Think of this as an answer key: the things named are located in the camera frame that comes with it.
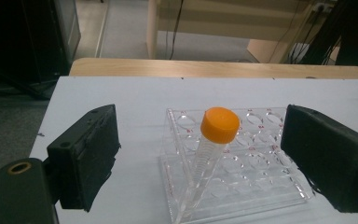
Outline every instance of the test tube rack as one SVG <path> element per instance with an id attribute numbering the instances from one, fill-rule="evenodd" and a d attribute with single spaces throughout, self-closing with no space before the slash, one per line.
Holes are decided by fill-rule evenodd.
<path id="1" fill-rule="evenodd" d="M 241 121 L 200 204 L 186 223 L 205 223 L 302 204 L 310 187 L 281 150 L 286 108 L 232 109 Z M 188 187 L 203 110 L 167 109 L 160 161 L 172 223 Z"/>

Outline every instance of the screw hole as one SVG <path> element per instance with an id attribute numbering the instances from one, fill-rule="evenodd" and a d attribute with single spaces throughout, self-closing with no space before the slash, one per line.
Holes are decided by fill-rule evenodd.
<path id="1" fill-rule="evenodd" d="M 28 161 L 20 162 L 20 163 L 14 164 L 10 168 L 8 168 L 8 173 L 10 175 L 19 175 L 19 174 L 22 174 L 25 171 L 29 170 L 31 167 L 32 167 L 32 165 Z"/>

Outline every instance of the floor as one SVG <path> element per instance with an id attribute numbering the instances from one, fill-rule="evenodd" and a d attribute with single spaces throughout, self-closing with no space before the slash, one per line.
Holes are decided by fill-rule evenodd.
<path id="1" fill-rule="evenodd" d="M 29 156 L 48 108 L 48 101 L 35 101 L 12 89 L 1 89 L 2 94 L 7 96 L 0 96 L 0 168 Z"/>
<path id="2" fill-rule="evenodd" d="M 82 39 L 76 59 L 85 57 L 148 59 L 147 0 L 76 0 Z M 173 60 L 247 62 L 248 39 L 177 33 Z M 157 59 L 172 52 L 172 32 L 158 32 Z"/>

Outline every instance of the centrifuge tube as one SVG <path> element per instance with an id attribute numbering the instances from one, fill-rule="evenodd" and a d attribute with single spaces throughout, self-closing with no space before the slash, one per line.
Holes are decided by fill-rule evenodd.
<path id="1" fill-rule="evenodd" d="M 240 120 L 231 110 L 213 107 L 205 112 L 200 126 L 202 133 L 200 144 L 191 166 L 192 178 L 181 201 L 175 223 L 190 219 L 192 211 L 200 203 L 226 145 L 235 138 L 239 127 Z"/>

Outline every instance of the white tabletop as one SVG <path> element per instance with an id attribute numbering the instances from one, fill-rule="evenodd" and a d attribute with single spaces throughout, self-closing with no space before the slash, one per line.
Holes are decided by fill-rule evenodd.
<path id="1" fill-rule="evenodd" d="M 318 110 L 358 132 L 358 80 L 177 77 L 61 77 L 36 137 L 31 157 L 91 109 L 115 104 L 122 149 L 91 211 L 61 210 L 60 222 L 170 223 L 160 164 L 165 110 L 286 107 Z M 307 203 L 219 223 L 358 223 L 322 195 Z"/>

